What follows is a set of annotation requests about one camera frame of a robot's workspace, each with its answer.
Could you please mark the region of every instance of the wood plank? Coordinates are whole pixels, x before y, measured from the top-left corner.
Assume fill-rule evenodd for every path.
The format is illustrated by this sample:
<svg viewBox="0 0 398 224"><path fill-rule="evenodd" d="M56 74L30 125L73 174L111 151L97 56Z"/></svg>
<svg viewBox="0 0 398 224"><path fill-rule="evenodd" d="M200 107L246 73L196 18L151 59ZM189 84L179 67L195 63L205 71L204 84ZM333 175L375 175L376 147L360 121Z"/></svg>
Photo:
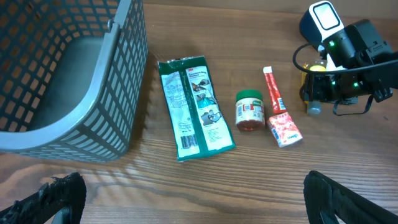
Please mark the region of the wood plank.
<svg viewBox="0 0 398 224"><path fill-rule="evenodd" d="M398 213L398 97L368 114L336 117L324 105L305 114L293 51L305 43L300 14L145 5L149 56L130 150L118 161L87 164L0 156L0 210L36 192L51 176L83 175L82 223L308 223L303 180L318 170ZM345 19L346 23L356 19ZM373 21L398 49L397 21ZM178 163L157 61L206 55L221 111L237 148ZM301 56L317 58L312 49ZM240 133L238 91L255 88L271 103L262 67L272 65L280 92L304 140L283 149L268 129ZM346 111L363 110L366 97Z"/></svg>
<svg viewBox="0 0 398 224"><path fill-rule="evenodd" d="M395 0L329 0L340 16L398 19ZM304 13L313 0L144 0L148 4L167 4L173 6L214 7L220 9L240 9L256 11L274 11Z"/></svg>

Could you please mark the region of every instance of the package green stripe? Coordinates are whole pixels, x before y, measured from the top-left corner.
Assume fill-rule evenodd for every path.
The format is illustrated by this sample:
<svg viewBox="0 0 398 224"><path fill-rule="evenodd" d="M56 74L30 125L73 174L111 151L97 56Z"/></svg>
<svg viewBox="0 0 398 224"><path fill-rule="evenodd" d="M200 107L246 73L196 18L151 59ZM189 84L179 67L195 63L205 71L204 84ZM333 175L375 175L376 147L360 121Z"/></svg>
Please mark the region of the package green stripe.
<svg viewBox="0 0 398 224"><path fill-rule="evenodd" d="M178 161L209 157L235 148L204 56L159 62L159 74Z"/></svg>

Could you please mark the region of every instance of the jar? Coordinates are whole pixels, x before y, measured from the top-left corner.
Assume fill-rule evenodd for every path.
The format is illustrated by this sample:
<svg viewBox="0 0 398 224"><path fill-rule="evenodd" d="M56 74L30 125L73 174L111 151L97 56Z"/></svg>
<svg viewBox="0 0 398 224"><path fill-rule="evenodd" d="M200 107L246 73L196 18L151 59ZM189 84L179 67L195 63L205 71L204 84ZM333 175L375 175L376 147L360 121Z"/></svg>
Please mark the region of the jar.
<svg viewBox="0 0 398 224"><path fill-rule="evenodd" d="M265 126L262 94L257 90L243 90L236 95L236 127L241 131L256 131Z"/></svg>

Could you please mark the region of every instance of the small pink packet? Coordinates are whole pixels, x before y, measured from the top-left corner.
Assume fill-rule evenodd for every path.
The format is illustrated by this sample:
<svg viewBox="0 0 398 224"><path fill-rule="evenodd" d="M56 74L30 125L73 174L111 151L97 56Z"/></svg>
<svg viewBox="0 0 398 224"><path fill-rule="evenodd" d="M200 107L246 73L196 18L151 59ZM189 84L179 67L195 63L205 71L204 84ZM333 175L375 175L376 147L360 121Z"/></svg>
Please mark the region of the small pink packet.
<svg viewBox="0 0 398 224"><path fill-rule="evenodd" d="M288 112L270 117L267 124L276 138L279 147L285 147L303 139Z"/></svg>

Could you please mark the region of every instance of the red and white packet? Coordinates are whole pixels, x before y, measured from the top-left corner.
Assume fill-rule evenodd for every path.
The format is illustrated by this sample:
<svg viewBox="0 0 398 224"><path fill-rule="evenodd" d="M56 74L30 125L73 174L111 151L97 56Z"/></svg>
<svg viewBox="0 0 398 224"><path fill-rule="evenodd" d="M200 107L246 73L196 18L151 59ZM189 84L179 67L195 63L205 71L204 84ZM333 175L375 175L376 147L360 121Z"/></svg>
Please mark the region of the red and white packet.
<svg viewBox="0 0 398 224"><path fill-rule="evenodd" d="M282 97L280 96L278 86L276 85L275 77L272 73L272 67L264 67L262 71L264 72L264 76L266 77L269 96L272 101L272 110L274 111L274 114L285 113L287 110L284 102L282 101Z"/></svg>
<svg viewBox="0 0 398 224"><path fill-rule="evenodd" d="M279 147L285 147L303 139L303 136L288 112L270 117L267 124L278 142Z"/></svg>

